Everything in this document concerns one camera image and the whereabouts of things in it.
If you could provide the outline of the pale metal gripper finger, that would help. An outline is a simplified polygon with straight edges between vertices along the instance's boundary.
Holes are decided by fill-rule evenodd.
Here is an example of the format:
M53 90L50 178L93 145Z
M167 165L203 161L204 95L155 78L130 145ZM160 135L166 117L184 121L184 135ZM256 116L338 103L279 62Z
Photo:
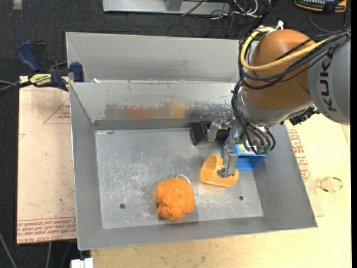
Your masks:
M223 177L228 177L229 176L229 154L224 153L223 154L223 168L222 168L222 176Z
M228 176L234 176L236 171L237 154L230 154L228 157Z

